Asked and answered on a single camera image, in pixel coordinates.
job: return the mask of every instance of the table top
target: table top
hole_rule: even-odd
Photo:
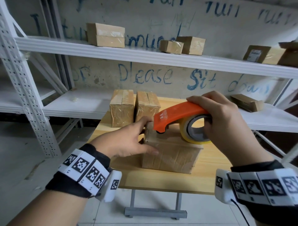
[[[158,97],[158,99],[161,105],[160,110],[186,101],[165,97]],[[101,134],[119,129],[112,128],[111,123],[111,113],[108,111],[88,142]],[[194,124],[197,127],[203,125],[202,120]],[[213,195],[216,169],[230,170],[232,165],[214,144],[208,143],[203,146],[204,149],[200,152],[191,174],[142,169],[141,155],[112,158],[110,167],[122,172],[119,188]]]

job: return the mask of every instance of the white wall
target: white wall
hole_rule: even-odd
[[[38,0],[7,3],[27,34],[47,36]],[[135,46],[139,37],[139,47],[158,48],[158,39],[171,39],[179,33],[206,38],[204,55],[242,59],[251,44],[273,46],[298,37],[297,10],[250,1],[58,0],[58,6],[65,36],[81,40],[85,39],[85,23],[98,22],[125,27],[126,45]],[[81,57],[70,57],[70,61],[78,87],[147,90],[167,97],[218,90],[266,100],[283,81],[200,68]]]

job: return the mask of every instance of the black cable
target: black cable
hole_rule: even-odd
[[[249,223],[247,222],[247,220],[246,220],[246,218],[245,218],[245,216],[244,216],[242,210],[241,210],[240,207],[238,206],[238,204],[237,204],[233,199],[231,199],[231,201],[238,207],[238,209],[240,210],[240,212],[241,212],[241,214],[242,214],[244,220],[246,221],[247,225],[249,226]]]

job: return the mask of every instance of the gray floor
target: gray floor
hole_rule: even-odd
[[[68,155],[82,146],[95,128],[73,129],[60,147]],[[0,122],[0,225],[6,225],[20,210],[34,199],[56,172],[66,157],[45,159],[29,124]],[[34,173],[30,173],[39,164]],[[134,217],[123,215],[124,207],[130,205],[131,190],[118,189],[111,203],[88,200],[81,215],[80,226],[103,225],[200,225],[246,226],[240,211],[235,206],[225,205],[214,196],[183,194],[181,209],[187,211],[187,219]],[[136,191],[135,207],[174,209],[176,193]],[[250,225],[253,218],[241,206]]]

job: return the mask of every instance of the tape dispenser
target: tape dispenser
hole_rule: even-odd
[[[204,144],[210,142],[204,133],[204,127],[192,127],[201,118],[208,118],[212,122],[211,115],[205,109],[186,101],[155,114],[153,129],[157,133],[164,133],[169,125],[179,123],[180,133],[187,142]]]

